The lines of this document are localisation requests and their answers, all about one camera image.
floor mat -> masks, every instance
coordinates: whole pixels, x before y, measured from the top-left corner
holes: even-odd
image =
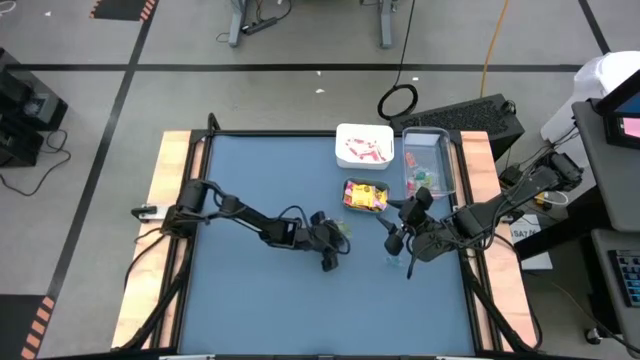
[[[89,17],[144,22],[155,5],[156,0],[98,0]]]
[[[37,352],[42,339],[30,334],[43,299],[40,295],[0,295],[0,359],[20,359],[24,349]],[[37,345],[27,344],[27,337]]]

desk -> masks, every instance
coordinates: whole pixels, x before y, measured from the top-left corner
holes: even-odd
[[[231,26],[229,28],[228,42],[229,46],[232,48],[238,46],[238,40],[240,38],[240,34],[242,33],[242,27],[245,26],[245,18],[247,15],[247,6],[249,1],[250,0],[231,0],[231,4],[233,5],[233,13],[231,15]],[[364,0],[359,1],[360,5],[362,5],[364,2]],[[391,39],[391,13],[394,12],[396,1],[398,0],[379,0],[378,10],[380,11],[380,47],[383,49],[390,48],[393,43]]]
[[[625,305],[624,298],[626,294],[623,294],[620,290],[618,280],[616,279],[616,272],[613,266],[611,266],[611,258],[608,254],[611,250],[639,251],[640,236],[637,234],[623,234],[602,229],[593,230],[591,236],[622,337],[631,345],[640,347],[640,322],[638,322],[640,309]],[[640,354],[629,349],[627,351],[634,358],[640,359]]]
[[[640,151],[609,145],[604,120],[589,102],[575,103],[572,109],[597,186],[567,207],[568,219],[519,241],[516,248],[523,260],[596,228],[640,232],[636,211],[640,203]]]
[[[487,200],[499,192],[488,137],[485,133],[477,132],[465,132],[462,133],[461,137],[473,197],[475,201]],[[175,202],[185,165],[187,148],[189,147],[189,138],[189,132],[167,132],[164,134],[151,185],[150,203],[169,205]],[[199,144],[193,145],[196,150],[198,150],[199,146]],[[199,165],[200,161],[198,159],[199,157],[196,156],[195,159],[191,160],[193,164]],[[194,166],[192,170],[192,176],[195,176],[195,174],[199,173],[200,168],[199,166]],[[458,188],[461,188],[460,169],[454,166],[454,171],[458,174]],[[458,192],[456,197],[459,204],[464,202],[464,196],[461,192]],[[158,224],[145,224],[141,226],[141,233],[155,226],[158,226]],[[508,228],[504,225],[498,228],[498,233],[509,238]],[[140,242],[136,248],[136,253],[146,247],[150,241],[152,239]],[[166,243],[163,246],[158,246],[143,258],[132,271],[114,335],[114,346],[121,345],[128,340],[155,305],[162,282],[167,252],[168,245]],[[296,253],[285,255],[290,258],[304,256]],[[536,341],[535,333],[514,254],[511,253],[506,245],[495,242],[485,253],[485,256],[494,301],[513,328],[520,333],[527,343],[533,345]],[[176,261],[179,262],[181,259],[180,251],[177,252],[177,257]],[[424,267],[425,265],[428,264],[418,264],[419,267]],[[398,281],[406,280],[401,276]],[[481,309],[478,301],[475,301],[475,304],[478,308],[477,322],[480,329],[480,346],[484,349],[491,349],[492,338],[487,325],[486,314]],[[174,327],[171,320],[174,314],[174,307],[170,307],[165,314],[163,331],[159,337],[160,346],[168,346],[172,343],[171,330]]]

wire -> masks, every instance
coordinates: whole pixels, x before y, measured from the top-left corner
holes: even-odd
[[[142,239],[143,237],[151,234],[152,232],[156,231],[157,229],[153,229],[151,231],[148,231],[147,233],[145,233],[142,236],[138,236],[134,241],[137,243],[138,240]],[[127,282],[129,281],[129,275],[131,274],[131,270],[133,270],[133,266],[138,262],[138,260],[140,260],[140,258],[142,258],[144,256],[144,254],[148,253],[149,251],[151,251],[151,249],[153,249],[154,247],[156,247],[156,245],[160,244],[160,242],[162,241],[162,239],[165,238],[165,235],[160,235],[159,238],[157,238],[154,242],[151,243],[151,245],[147,246],[144,250],[142,250],[142,252],[140,254],[138,254],[138,256],[136,256],[133,261],[131,262],[131,264],[129,265],[129,268],[127,269],[127,273],[124,276],[124,289],[127,289]]]
[[[64,137],[62,139],[62,142],[61,142],[60,146],[55,147],[55,146],[51,145],[50,141],[51,141],[52,135],[57,134],[57,133],[62,133],[64,135]],[[49,148],[51,148],[53,150],[49,151],[49,150],[42,150],[41,149],[40,152],[44,153],[44,154],[57,154],[57,153],[61,153],[62,152],[62,153],[65,153],[67,156],[62,161],[60,161],[57,164],[55,164],[52,167],[50,167],[49,170],[47,170],[47,172],[44,173],[44,175],[42,176],[42,179],[40,179],[40,181],[38,182],[38,185],[36,186],[36,188],[33,191],[26,192],[24,190],[21,190],[21,189],[18,189],[16,187],[12,186],[12,185],[9,185],[7,183],[7,180],[5,179],[5,177],[2,174],[0,174],[0,182],[2,182],[2,185],[4,185],[7,189],[15,191],[16,193],[18,193],[18,194],[20,194],[22,196],[25,196],[25,197],[31,197],[31,196],[35,195],[35,193],[37,193],[38,190],[40,190],[40,187],[42,186],[44,181],[47,179],[47,177],[49,176],[49,174],[51,174],[51,172],[53,170],[55,170],[56,168],[62,166],[65,163],[67,163],[69,160],[71,160],[71,153],[64,149],[64,145],[67,143],[67,138],[68,137],[69,137],[69,134],[65,130],[62,130],[62,129],[58,129],[58,130],[56,130],[54,132],[50,132],[49,135],[47,135],[45,144]]]
[[[0,10],[0,17],[2,17],[2,15],[4,15],[4,14],[12,12],[16,8],[16,2],[15,1],[2,1],[2,2],[0,2],[0,6],[4,6],[6,4],[11,4],[11,6],[9,6],[9,8],[7,8],[7,9]]]
[[[553,201],[553,200],[547,200],[546,198],[542,198],[542,201],[548,203],[548,204],[552,204],[552,205],[567,205],[569,203],[569,197],[567,196],[567,194],[563,193],[562,191],[549,191],[549,192],[554,192],[556,194],[561,195],[564,198],[564,202],[557,202],[557,201]]]
[[[411,32],[411,20],[413,20],[413,10],[416,7],[416,0],[411,3],[411,11],[409,12],[409,23],[407,24],[407,35],[404,37],[404,46],[402,47],[402,56],[400,57],[400,68],[398,69],[398,75],[396,76],[396,82],[393,86],[398,85],[400,81],[400,74],[402,74],[402,67],[404,65],[404,55],[407,52],[407,44],[409,43],[409,33]]]
[[[517,163],[518,166],[522,165],[522,164],[526,164],[527,162],[529,162],[531,159],[535,158],[535,160],[533,161],[533,164],[536,163],[536,161],[545,156],[550,150],[555,150],[558,146],[566,143],[567,141],[573,140],[576,137],[578,137],[580,135],[580,133],[573,133],[573,130],[577,129],[577,125],[573,125],[573,127],[571,127],[571,129],[569,129],[569,131],[564,134],[562,137],[560,137],[558,140],[556,140],[555,142],[552,142],[549,145],[543,145],[542,147],[540,147],[535,153],[533,153],[533,155],[529,156],[528,158],[526,158],[525,160],[520,161],[519,163]],[[536,157],[540,151],[546,150],[545,152],[542,153],[542,155]]]
[[[262,1],[263,0],[256,0],[256,21],[258,21],[258,23],[261,23],[264,21],[264,19],[262,18]],[[287,0],[287,1],[289,2],[289,8],[287,9],[287,12],[284,13],[284,15],[280,17],[276,17],[278,21],[286,18],[291,13],[291,9],[293,8],[293,0]]]
[[[409,23],[407,24],[407,34],[404,38],[404,46],[402,47],[402,56],[400,57],[400,66],[398,68],[398,74],[396,76],[396,81],[393,83],[393,86],[391,87],[391,89],[389,89],[384,95],[382,95],[382,98],[380,98],[380,100],[378,101],[378,116],[380,116],[381,118],[387,120],[387,121],[391,121],[392,119],[398,117],[398,116],[404,116],[404,115],[409,115],[413,112],[413,110],[415,110],[416,105],[418,104],[418,90],[416,89],[415,86],[411,85],[411,84],[403,84],[403,85],[398,85],[398,82],[400,81],[400,74],[402,74],[402,68],[404,66],[404,56],[405,53],[407,52],[407,43],[409,42],[409,34],[411,33],[411,22],[413,20],[413,11],[416,7],[416,0],[413,0],[411,2],[411,11],[409,12]],[[409,106],[402,110],[401,112],[395,114],[395,115],[387,115],[384,113],[383,108],[384,108],[384,103],[385,101],[387,101],[387,99],[396,91],[401,90],[401,89],[407,89],[411,92],[411,94],[413,95],[413,98],[411,99],[411,103],[409,104]]]
[[[493,226],[491,227],[491,236],[489,237],[488,241],[486,241],[486,239],[483,238],[483,240],[485,240],[485,243],[483,245],[483,248],[485,250],[488,249],[489,247],[491,247],[491,245],[493,244],[493,239],[496,236],[496,227],[498,225],[498,214],[500,213],[500,210],[502,210],[502,207],[504,205],[506,205],[507,203],[510,202],[509,199],[511,197],[514,197],[514,196],[516,196],[518,194],[518,191],[520,191],[520,188],[525,183],[525,179],[529,176],[529,173],[530,173],[530,171],[528,173],[526,173],[526,174],[523,174],[523,176],[520,179],[520,181],[518,181],[518,183],[514,186],[515,190],[513,191],[513,193],[510,196],[505,197],[505,200],[502,203],[500,203],[500,205],[498,205],[498,207],[496,208],[496,211],[493,213],[493,218],[492,218]]]
[[[529,314],[531,314],[531,317],[533,318],[533,325],[535,325],[536,332],[538,333],[538,340],[536,341],[535,345],[533,345],[533,350],[538,351],[540,350],[540,346],[542,346],[542,342],[544,341],[542,326],[540,326],[538,316],[536,316],[536,313],[533,311],[533,307],[531,306],[531,304],[529,304],[529,301],[527,301],[527,306],[529,306]]]
[[[411,279],[411,275],[413,275],[413,267],[415,266],[416,261],[418,260],[418,256],[420,256],[420,254],[422,254],[425,250],[431,248],[431,246],[433,246],[434,244],[435,242],[431,242],[428,245],[425,245],[417,253],[414,253],[413,250],[411,251],[411,262],[409,263],[409,268],[407,269],[407,279]]]
[[[144,239],[144,238],[146,238],[147,236],[149,236],[149,234],[151,234],[152,232],[154,232],[154,231],[158,231],[158,230],[160,230],[160,229],[161,229],[160,227],[157,227],[157,228],[155,228],[155,229],[151,229],[151,230],[147,231],[146,233],[144,233],[144,234],[142,234],[142,235],[138,236],[137,238],[133,239],[133,243],[134,243],[134,244],[137,244],[137,243],[138,243],[138,240],[140,240],[140,239]]]
[[[482,69],[482,82],[480,83],[480,97],[484,96],[484,84],[487,76],[487,69],[489,68],[489,59],[491,59],[491,53],[493,52],[493,45],[495,45],[496,39],[498,38],[498,33],[500,33],[500,28],[502,27],[502,20],[504,19],[504,14],[507,12],[508,6],[509,6],[509,0],[504,0],[504,6],[502,7],[502,12],[500,13],[500,18],[498,19],[498,23],[496,24],[496,31],[493,33],[493,38],[491,39],[491,44],[489,45],[489,50],[487,51],[487,58],[484,60],[484,68]]]
[[[340,249],[336,249],[333,245],[329,244],[324,239],[321,239],[319,236],[316,236],[315,232],[311,230],[311,226],[309,225],[309,218],[307,218],[307,214],[305,214],[304,210],[302,210],[302,208],[300,206],[298,206],[298,205],[291,205],[291,206],[287,207],[286,209],[282,210],[280,215],[278,215],[278,217],[276,217],[274,219],[274,221],[282,219],[284,214],[286,214],[289,210],[292,210],[292,209],[296,209],[296,210],[298,210],[300,212],[300,215],[302,216],[302,221],[304,223],[304,226],[307,228],[307,231],[309,232],[309,236],[310,237],[315,238],[316,240],[323,242],[328,248],[330,248],[331,250],[335,251],[337,254],[347,255],[348,253],[351,252],[351,242],[349,241],[349,239],[346,236],[344,236],[344,234],[342,234],[342,232],[340,231],[340,229],[337,228],[337,226],[333,226],[333,224],[331,224],[330,222],[325,222],[324,225],[328,225],[328,226],[330,226],[333,229],[338,231],[338,233],[340,234],[340,236],[344,240],[345,244],[347,245],[347,249],[344,250],[344,251],[340,251]]]
[[[227,40],[220,40],[220,36],[222,36],[222,35],[229,36],[229,33],[228,32],[223,32],[223,33],[218,34],[218,36],[216,36],[216,41],[219,42],[219,43],[223,43],[223,44],[228,43],[229,42],[229,38],[228,37],[227,37]]]
[[[567,290],[565,290],[562,286],[556,284],[553,280],[547,279],[545,277],[542,277],[538,274],[534,274],[534,273],[530,273],[530,272],[524,272],[525,274],[529,275],[529,276],[534,276],[542,281],[545,281],[547,283],[549,283],[550,285],[552,285],[553,287],[555,287],[556,289],[560,290],[565,296],[567,296],[569,298],[569,300],[571,300],[571,302],[573,303],[573,305],[575,305],[578,309],[580,309],[580,311],[582,311],[583,314],[585,314],[589,319],[591,319],[593,322],[595,322],[598,325],[599,329],[602,329],[609,337],[611,337],[613,340],[619,342],[620,344],[622,344],[624,347],[626,347],[629,350],[633,350],[636,353],[640,353],[640,349],[638,349],[637,347],[629,344],[628,342],[622,340],[622,338],[620,338],[618,335],[614,334],[613,331],[609,330],[606,326],[604,326],[604,324],[602,324],[602,322],[600,322],[598,319],[596,319],[595,316],[593,316],[592,314],[590,314],[588,311],[586,311],[579,303],[578,301],[573,297],[573,295],[571,295],[570,292],[568,292]]]

black cable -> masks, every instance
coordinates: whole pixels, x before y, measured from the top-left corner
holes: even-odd
[[[506,204],[509,203],[509,198],[511,197],[515,197],[518,194],[518,191],[520,191],[520,188],[522,187],[522,185],[525,183],[526,178],[529,176],[529,172],[527,172],[526,174],[523,174],[523,176],[520,178],[520,180],[518,181],[518,183],[516,185],[514,185],[515,190],[513,191],[513,194],[511,194],[510,196],[506,197],[505,200],[503,202],[500,203],[500,205],[498,205],[498,207],[496,208],[496,211],[494,211],[493,213],[493,217],[492,217],[492,224],[493,226],[491,227],[491,232],[490,232],[490,236],[489,236],[489,240],[487,241],[486,237],[482,237],[479,240],[476,240],[470,244],[468,244],[466,247],[469,247],[470,245],[475,245],[478,242],[483,242],[483,246],[482,246],[482,250],[487,250],[488,248],[491,247],[491,245],[493,244],[493,239],[496,236],[496,227],[498,226],[498,214],[500,213],[500,210],[502,209],[502,207]]]
[[[222,203],[220,202],[220,199],[218,198],[220,196],[220,194],[218,193],[214,193],[213,194],[213,203],[218,207],[222,207]],[[229,219],[232,218],[234,216],[237,216],[238,214],[240,214],[241,212],[245,211],[247,209],[247,206],[243,206],[240,209],[234,211],[234,212],[224,212],[224,211],[214,211],[212,213],[206,214],[206,215],[199,215],[199,214],[191,214],[191,215],[187,215],[189,217],[184,217],[184,218],[179,218],[178,220],[175,221],[176,224],[193,224],[193,223],[205,223],[205,225],[209,225],[209,222],[213,219],[217,219],[217,218],[223,218],[223,219]],[[237,222],[238,224],[246,227],[247,229],[253,230],[255,231],[254,228],[247,226],[245,223],[242,223],[240,221],[237,221],[236,219],[231,219],[235,222]]]
[[[552,142],[551,144],[544,145],[544,146],[540,147],[540,148],[539,148],[535,153],[533,153],[533,155],[529,156],[529,157],[528,157],[528,158],[526,158],[525,160],[522,160],[522,161],[520,161],[520,162],[518,162],[518,163],[516,163],[516,164],[517,164],[517,165],[518,165],[518,167],[519,167],[520,165],[522,165],[522,164],[525,164],[525,163],[529,162],[531,159],[536,158],[536,155],[538,155],[538,154],[540,153],[540,151],[545,150],[545,151],[542,153],[542,155],[538,156],[538,157],[533,161],[533,163],[532,163],[532,164],[535,164],[535,162],[536,162],[539,158],[544,157],[548,152],[553,151],[553,150],[555,150],[558,146],[560,146],[560,145],[562,145],[562,144],[566,143],[567,141],[573,140],[573,139],[575,139],[576,137],[578,137],[578,136],[580,135],[580,133],[579,133],[579,132],[578,132],[578,133],[575,133],[575,134],[573,134],[573,135],[571,134],[571,133],[573,133],[573,130],[575,130],[576,128],[577,128],[577,125],[575,125],[575,124],[574,124],[574,125],[573,125],[573,127],[571,127],[571,129],[569,129],[569,132],[567,132],[566,134],[564,134],[563,136],[561,136],[558,140],[556,140],[556,141]]]
[[[164,316],[167,307],[171,303],[173,297],[178,293],[178,291],[184,291],[184,285],[187,281],[188,270],[191,266],[191,256],[193,239],[187,239],[187,244],[184,250],[184,258],[182,259],[182,264],[180,265],[180,269],[178,273],[171,280],[171,284],[167,288],[166,292],[158,299],[156,306],[151,310],[151,313],[145,320],[145,322],[138,328],[133,337],[126,342],[122,347],[116,348],[114,350],[126,350],[126,349],[141,349],[144,345],[144,342],[149,337],[153,329],[155,329],[156,324],[160,320],[162,316]]]
[[[409,13],[409,23],[407,24],[407,35],[404,38],[404,46],[402,47],[402,57],[400,58],[400,67],[398,69],[398,75],[396,76],[396,81],[393,83],[393,86],[391,87],[391,89],[389,89],[389,91],[387,91],[382,98],[380,99],[380,101],[378,101],[378,116],[380,116],[381,118],[387,120],[387,121],[391,121],[392,119],[398,117],[398,116],[404,116],[404,115],[409,115],[413,112],[413,110],[415,110],[416,105],[418,104],[418,90],[416,89],[415,86],[411,85],[411,84],[404,84],[404,85],[398,85],[398,81],[400,81],[400,74],[402,74],[402,67],[404,65],[404,56],[405,53],[407,51],[407,43],[409,42],[409,33],[411,32],[411,21],[413,19],[413,10],[415,9],[416,6],[416,0],[412,0],[411,2],[411,12]],[[402,90],[402,89],[407,89],[409,91],[411,91],[411,94],[413,96],[412,100],[411,100],[411,104],[409,104],[409,106],[402,110],[401,112],[395,114],[395,115],[387,115],[384,113],[383,108],[384,108],[384,103],[385,101],[387,101],[387,99],[396,91],[398,90]]]
[[[411,275],[413,275],[413,267],[416,265],[418,256],[420,256],[420,254],[422,254],[425,250],[431,248],[431,246],[433,246],[434,244],[435,242],[432,242],[432,243],[429,243],[428,245],[423,246],[422,249],[420,249],[420,251],[418,251],[417,253],[414,253],[413,250],[410,252],[411,262],[409,262],[409,268],[407,269],[407,279],[411,279]]]
[[[147,236],[149,234],[151,234],[154,230],[147,232],[144,236]],[[154,247],[156,247],[156,245],[158,245],[162,239],[165,238],[165,235],[160,235],[159,238],[157,238],[154,242],[151,243],[151,245],[147,246],[144,250],[142,250],[142,252],[140,254],[138,254],[138,256],[136,256],[133,261],[131,262],[131,264],[129,265],[129,268],[127,269],[127,273],[124,276],[124,289],[127,289],[127,282],[129,281],[129,275],[131,274],[131,270],[133,270],[133,266],[138,262],[138,260],[140,260],[140,258],[142,258],[144,256],[144,254],[148,253],[151,249],[153,249]]]
[[[161,228],[157,227],[157,228],[155,228],[155,229],[151,229],[151,230],[147,231],[146,233],[144,233],[144,234],[142,234],[142,235],[138,236],[137,238],[133,239],[133,243],[134,243],[134,244],[137,244],[137,243],[138,243],[138,240],[140,240],[140,239],[144,239],[144,238],[146,238],[147,236],[149,236],[149,234],[151,234],[152,232],[154,232],[154,231],[158,231],[158,230],[160,230],[160,229],[161,229]]]
[[[335,251],[337,254],[347,255],[347,254],[349,254],[351,252],[351,242],[349,241],[349,239],[346,236],[344,236],[344,234],[342,234],[342,232],[338,228],[334,228],[334,229],[338,231],[338,233],[342,237],[342,240],[344,240],[345,244],[347,245],[347,249],[344,250],[344,251],[341,251],[340,249],[336,249],[335,247],[333,247],[328,242],[326,242],[323,239],[321,239],[320,237],[316,236],[315,232],[313,232],[311,230],[311,226],[309,226],[309,219],[307,218],[307,214],[305,214],[304,210],[302,210],[302,208],[300,206],[298,206],[298,205],[291,205],[291,206],[287,207],[286,209],[282,210],[280,215],[278,215],[274,219],[274,221],[282,219],[284,214],[286,214],[289,210],[292,210],[292,209],[296,209],[296,210],[298,210],[300,212],[300,215],[302,216],[302,222],[304,223],[304,226],[307,228],[307,231],[309,232],[309,236],[310,237],[315,238],[316,240],[319,240],[319,241],[323,242],[328,248],[330,248],[331,250]]]
[[[258,21],[259,23],[264,21],[264,19],[262,18],[262,1],[263,0],[256,0],[256,21]],[[293,0],[287,0],[287,1],[289,2],[289,7],[287,8],[287,12],[280,17],[276,17],[278,21],[286,18],[287,16],[289,16],[289,14],[291,14],[291,9],[293,8]]]
[[[542,342],[544,341],[544,335],[542,334],[542,326],[540,326],[540,320],[538,320],[538,316],[533,311],[533,307],[531,307],[531,304],[529,304],[528,300],[527,300],[527,306],[529,307],[529,314],[531,314],[531,317],[533,318],[533,325],[536,327],[536,332],[538,333],[538,340],[536,341],[535,345],[533,345],[533,350],[538,351],[540,350],[540,347],[542,346]]]
[[[61,142],[60,146],[55,147],[55,146],[51,145],[50,140],[51,140],[51,136],[53,134],[57,134],[57,133],[62,133],[64,135],[64,137],[62,139],[62,142]],[[69,134],[65,130],[62,130],[62,129],[58,129],[56,131],[50,132],[49,135],[47,135],[45,143],[49,148],[51,148],[53,150],[48,151],[48,150],[42,150],[41,149],[40,152],[44,153],[44,154],[57,154],[57,153],[61,153],[62,152],[62,153],[65,153],[67,155],[67,157],[64,158],[62,161],[58,162],[57,164],[53,165],[52,167],[50,167],[49,170],[47,170],[47,172],[44,173],[44,175],[42,176],[42,179],[40,179],[40,181],[38,182],[38,185],[36,186],[36,188],[33,191],[25,192],[23,190],[20,190],[20,189],[18,189],[16,187],[13,187],[13,186],[7,184],[7,180],[4,178],[4,176],[2,174],[0,174],[0,182],[2,182],[2,185],[4,185],[7,189],[15,191],[18,194],[20,194],[22,196],[25,196],[25,197],[30,197],[30,196],[35,195],[35,193],[37,193],[38,190],[40,190],[40,187],[42,186],[44,181],[47,179],[47,176],[49,176],[49,174],[51,174],[51,172],[53,170],[55,170],[56,168],[64,165],[69,160],[71,160],[71,153],[64,149],[64,145],[67,143],[67,138],[68,137],[69,137]]]

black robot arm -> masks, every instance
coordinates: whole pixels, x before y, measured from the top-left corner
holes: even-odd
[[[209,192],[218,211],[202,214]],[[190,180],[185,184],[176,205],[171,206],[162,224],[161,232],[174,237],[192,237],[195,225],[214,219],[233,220],[255,231],[268,246],[289,250],[317,251],[322,254],[322,269],[330,271],[338,266],[338,254],[349,252],[349,241],[342,235],[335,222],[318,211],[307,222],[301,211],[300,218],[282,215],[270,218],[244,204],[236,196],[222,191],[215,182]],[[340,248],[346,243],[346,250]]]
[[[568,191],[578,186],[581,181],[582,169],[576,166],[568,156],[552,152],[536,161],[532,171],[526,172],[512,188],[485,203],[464,206],[440,221],[426,214],[433,198],[429,190],[421,188],[415,196],[406,201],[389,202],[390,205],[400,209],[398,216],[402,224],[399,227],[379,218],[389,231],[385,248],[391,255],[398,255],[404,246],[404,238],[407,235],[409,239],[413,238],[412,246],[407,246],[407,250],[411,253],[411,264],[407,272],[407,278],[410,278],[416,260],[428,262],[447,251],[477,248],[489,234],[493,235],[501,216],[543,191]],[[462,269],[465,276],[471,280],[471,289],[511,348],[517,352],[533,351],[513,330],[482,288],[468,259],[463,260]]]

